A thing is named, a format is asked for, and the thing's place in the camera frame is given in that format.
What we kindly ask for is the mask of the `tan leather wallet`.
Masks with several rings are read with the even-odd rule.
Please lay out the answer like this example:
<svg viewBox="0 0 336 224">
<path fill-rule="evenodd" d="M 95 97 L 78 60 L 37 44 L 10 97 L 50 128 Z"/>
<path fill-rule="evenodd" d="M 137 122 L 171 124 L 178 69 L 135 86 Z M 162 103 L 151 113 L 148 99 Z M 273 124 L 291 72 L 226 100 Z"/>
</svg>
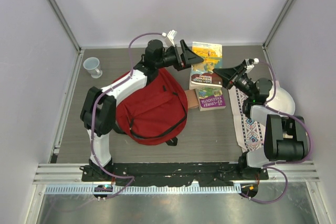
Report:
<svg viewBox="0 0 336 224">
<path fill-rule="evenodd" d="M 195 90 L 185 90 L 185 94 L 187 97 L 188 109 L 199 108 L 199 103 L 197 99 L 197 95 Z"/>
</svg>

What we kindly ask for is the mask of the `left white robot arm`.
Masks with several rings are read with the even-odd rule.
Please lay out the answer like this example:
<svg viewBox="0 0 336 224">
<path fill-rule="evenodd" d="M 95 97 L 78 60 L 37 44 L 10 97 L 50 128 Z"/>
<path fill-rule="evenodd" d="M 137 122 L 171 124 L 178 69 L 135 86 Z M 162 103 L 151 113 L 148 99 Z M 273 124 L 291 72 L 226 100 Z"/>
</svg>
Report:
<svg viewBox="0 0 336 224">
<path fill-rule="evenodd" d="M 130 72 L 107 87 L 89 89 L 80 118 L 90 136 L 90 166 L 98 180 L 105 182 L 112 174 L 111 131 L 143 145 L 177 145 L 187 121 L 188 100 L 167 67 L 181 71 L 203 62 L 185 41 L 180 44 L 181 54 L 176 46 L 164 48 L 160 40 L 151 40 Z"/>
</svg>

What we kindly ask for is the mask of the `yellow cover book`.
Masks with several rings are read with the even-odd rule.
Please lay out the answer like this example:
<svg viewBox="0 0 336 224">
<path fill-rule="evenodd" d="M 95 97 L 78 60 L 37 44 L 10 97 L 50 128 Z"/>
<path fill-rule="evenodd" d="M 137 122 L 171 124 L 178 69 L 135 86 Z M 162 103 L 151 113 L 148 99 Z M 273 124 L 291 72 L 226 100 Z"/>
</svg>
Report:
<svg viewBox="0 0 336 224">
<path fill-rule="evenodd" d="M 222 87 L 222 79 L 213 72 L 223 63 L 223 46 L 206 42 L 192 42 L 192 51 L 203 58 L 203 62 L 192 65 L 189 89 Z"/>
</svg>

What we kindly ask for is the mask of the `aluminium frame rail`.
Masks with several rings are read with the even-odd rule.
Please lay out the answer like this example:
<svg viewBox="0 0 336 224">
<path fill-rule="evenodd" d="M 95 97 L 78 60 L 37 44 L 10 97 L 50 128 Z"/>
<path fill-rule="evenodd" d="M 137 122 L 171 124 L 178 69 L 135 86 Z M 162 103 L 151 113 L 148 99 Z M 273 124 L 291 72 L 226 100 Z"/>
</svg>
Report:
<svg viewBox="0 0 336 224">
<path fill-rule="evenodd" d="M 203 186 L 243 181 L 317 182 L 320 180 L 314 163 L 277 165 L 273 168 L 241 168 L 233 162 L 204 163 L 114 163 L 102 170 L 92 164 L 40 164 L 33 182 L 35 184 L 65 184 L 111 182 L 125 185 L 134 178 L 135 186 L 183 186 L 193 181 Z"/>
</svg>

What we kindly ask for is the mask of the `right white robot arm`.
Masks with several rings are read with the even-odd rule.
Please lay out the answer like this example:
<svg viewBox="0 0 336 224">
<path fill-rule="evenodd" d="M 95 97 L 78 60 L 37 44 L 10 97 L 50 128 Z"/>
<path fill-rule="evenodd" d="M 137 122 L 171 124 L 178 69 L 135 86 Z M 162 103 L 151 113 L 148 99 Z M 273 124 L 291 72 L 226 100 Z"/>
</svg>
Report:
<svg viewBox="0 0 336 224">
<path fill-rule="evenodd" d="M 215 68 L 222 86 L 229 90 L 236 87 L 247 95 L 242 112 L 265 127 L 264 145 L 255 151 L 244 152 L 238 159 L 237 173 L 242 179 L 250 179 L 256 172 L 274 164 L 299 164 L 312 152 L 313 142 L 304 119 L 268 106 L 272 100 L 270 91 L 276 91 L 275 80 L 260 78 L 252 81 L 248 72 L 258 59 L 246 59 L 232 68 Z"/>
</svg>

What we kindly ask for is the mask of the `translucent plastic cup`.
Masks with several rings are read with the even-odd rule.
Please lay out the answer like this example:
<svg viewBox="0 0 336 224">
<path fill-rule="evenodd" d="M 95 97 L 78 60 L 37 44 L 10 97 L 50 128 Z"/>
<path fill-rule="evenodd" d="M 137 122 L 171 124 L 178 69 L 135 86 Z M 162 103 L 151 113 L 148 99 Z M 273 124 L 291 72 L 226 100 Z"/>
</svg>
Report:
<svg viewBox="0 0 336 224">
<path fill-rule="evenodd" d="M 94 79 L 100 78 L 103 74 L 100 67 L 100 60 L 96 57 L 87 58 L 83 62 L 83 67 Z"/>
</svg>

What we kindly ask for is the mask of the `white paper plate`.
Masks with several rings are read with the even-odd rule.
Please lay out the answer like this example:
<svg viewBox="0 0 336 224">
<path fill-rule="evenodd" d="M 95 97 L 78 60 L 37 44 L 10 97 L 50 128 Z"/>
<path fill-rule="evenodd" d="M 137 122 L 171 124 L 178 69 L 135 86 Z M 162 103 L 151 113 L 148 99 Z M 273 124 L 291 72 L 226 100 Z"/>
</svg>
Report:
<svg viewBox="0 0 336 224">
<path fill-rule="evenodd" d="M 278 81 L 275 82 L 275 85 L 269 91 L 266 104 L 274 110 L 290 115 L 294 115 L 296 110 L 294 99 L 285 89 L 280 87 Z"/>
</svg>

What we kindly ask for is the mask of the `purple cover book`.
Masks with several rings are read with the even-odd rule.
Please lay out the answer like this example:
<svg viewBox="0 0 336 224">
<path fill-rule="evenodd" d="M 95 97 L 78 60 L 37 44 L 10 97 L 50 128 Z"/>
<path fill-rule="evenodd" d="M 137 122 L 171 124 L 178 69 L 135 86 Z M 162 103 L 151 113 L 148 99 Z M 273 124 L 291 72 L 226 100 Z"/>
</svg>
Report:
<svg viewBox="0 0 336 224">
<path fill-rule="evenodd" d="M 226 108 L 225 99 L 221 88 L 195 89 L 200 111 L 217 110 Z"/>
</svg>

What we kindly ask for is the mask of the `patterned cloth placemat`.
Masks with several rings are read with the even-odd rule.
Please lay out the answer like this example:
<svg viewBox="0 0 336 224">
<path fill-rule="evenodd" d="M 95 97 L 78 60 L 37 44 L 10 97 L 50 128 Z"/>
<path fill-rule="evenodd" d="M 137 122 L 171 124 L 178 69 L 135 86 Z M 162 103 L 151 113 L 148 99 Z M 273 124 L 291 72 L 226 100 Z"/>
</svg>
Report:
<svg viewBox="0 0 336 224">
<path fill-rule="evenodd" d="M 243 153 L 263 147 L 265 127 L 243 113 L 243 102 L 247 96 L 236 87 L 229 89 L 228 94 L 238 146 Z"/>
</svg>

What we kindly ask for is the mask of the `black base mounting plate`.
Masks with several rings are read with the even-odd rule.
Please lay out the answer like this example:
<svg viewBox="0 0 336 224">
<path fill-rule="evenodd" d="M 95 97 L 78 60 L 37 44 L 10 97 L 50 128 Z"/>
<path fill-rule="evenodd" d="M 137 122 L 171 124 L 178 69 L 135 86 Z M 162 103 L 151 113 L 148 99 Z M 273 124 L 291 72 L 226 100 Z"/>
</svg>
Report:
<svg viewBox="0 0 336 224">
<path fill-rule="evenodd" d="M 80 166 L 83 182 L 115 182 L 125 186 L 134 177 L 131 186 L 182 187 L 197 181 L 201 187 L 232 185 L 235 180 L 268 180 L 265 169 L 240 168 L 237 163 L 114 163 L 106 170 L 117 178 L 104 173 L 97 165 Z"/>
</svg>

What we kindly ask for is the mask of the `red backpack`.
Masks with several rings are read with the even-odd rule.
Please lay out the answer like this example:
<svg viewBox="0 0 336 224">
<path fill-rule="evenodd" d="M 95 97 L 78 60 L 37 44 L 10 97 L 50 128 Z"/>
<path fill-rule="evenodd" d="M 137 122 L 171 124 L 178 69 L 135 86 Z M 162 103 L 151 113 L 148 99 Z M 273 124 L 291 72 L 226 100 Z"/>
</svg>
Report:
<svg viewBox="0 0 336 224">
<path fill-rule="evenodd" d="M 116 108 L 113 130 L 139 144 L 177 145 L 177 136 L 187 122 L 188 100 L 185 91 L 165 69 L 144 88 L 132 93 Z"/>
</svg>

